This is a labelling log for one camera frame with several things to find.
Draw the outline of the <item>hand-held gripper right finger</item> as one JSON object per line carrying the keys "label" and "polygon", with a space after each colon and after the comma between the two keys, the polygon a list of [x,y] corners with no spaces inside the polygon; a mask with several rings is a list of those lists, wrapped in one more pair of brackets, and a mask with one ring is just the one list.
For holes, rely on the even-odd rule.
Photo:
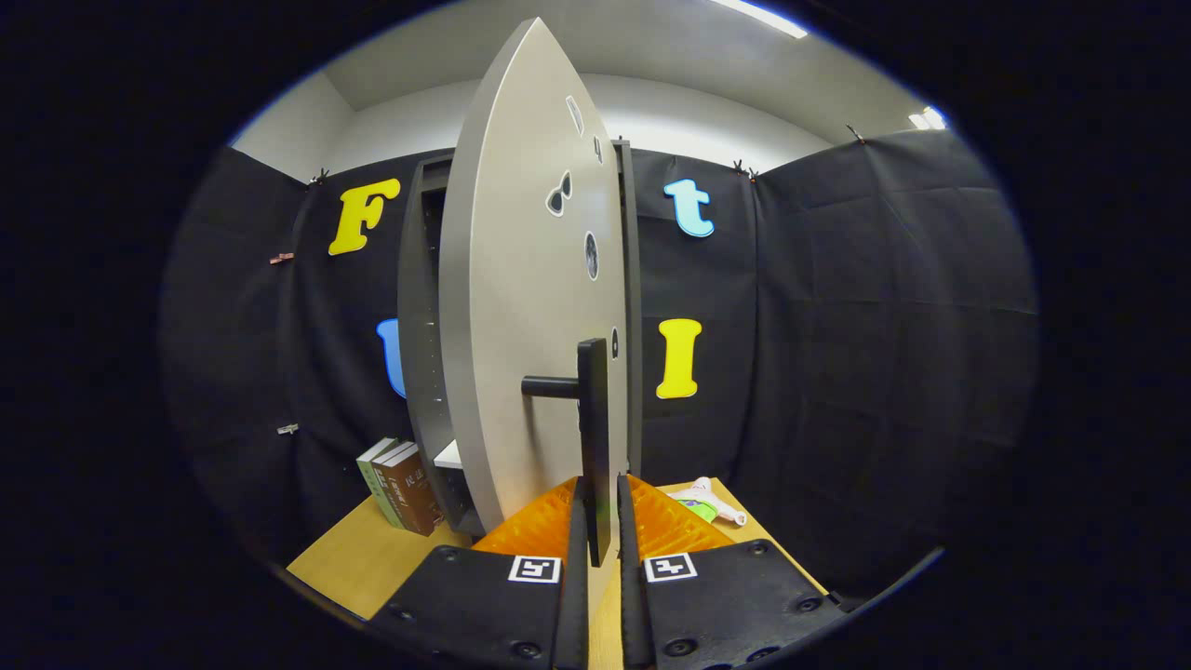
{"label": "hand-held gripper right finger", "polygon": [[846,620],[769,539],[729,539],[636,476],[617,491],[628,669],[757,669]]}

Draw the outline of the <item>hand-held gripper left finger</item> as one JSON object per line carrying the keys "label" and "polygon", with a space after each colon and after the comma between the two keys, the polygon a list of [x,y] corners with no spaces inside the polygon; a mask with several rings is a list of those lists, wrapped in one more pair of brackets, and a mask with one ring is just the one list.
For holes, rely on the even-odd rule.
{"label": "hand-held gripper left finger", "polygon": [[368,630],[430,669],[586,669],[588,497],[584,476],[544,495],[563,522],[551,556],[439,544]]}

